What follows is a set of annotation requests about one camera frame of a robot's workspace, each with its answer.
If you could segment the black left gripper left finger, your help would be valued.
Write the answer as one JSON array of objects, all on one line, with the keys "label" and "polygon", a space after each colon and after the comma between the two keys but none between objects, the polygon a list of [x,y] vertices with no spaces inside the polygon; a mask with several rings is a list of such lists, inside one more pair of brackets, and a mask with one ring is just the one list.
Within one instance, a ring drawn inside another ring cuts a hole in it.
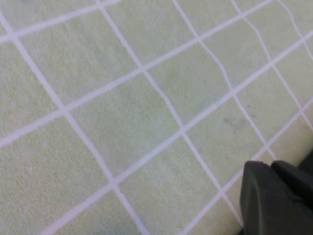
[{"label": "black left gripper left finger", "polygon": [[271,165],[248,161],[240,192],[241,235],[311,235],[313,209],[291,191]]}]

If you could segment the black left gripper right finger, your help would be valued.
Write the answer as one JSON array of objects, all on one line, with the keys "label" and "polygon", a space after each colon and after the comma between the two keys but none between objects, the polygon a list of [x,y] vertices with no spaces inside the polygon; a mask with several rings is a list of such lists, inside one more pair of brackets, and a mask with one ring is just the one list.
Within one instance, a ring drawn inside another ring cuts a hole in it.
[{"label": "black left gripper right finger", "polygon": [[279,175],[293,193],[313,208],[313,161],[303,160],[298,167],[285,161],[274,161],[271,168]]}]

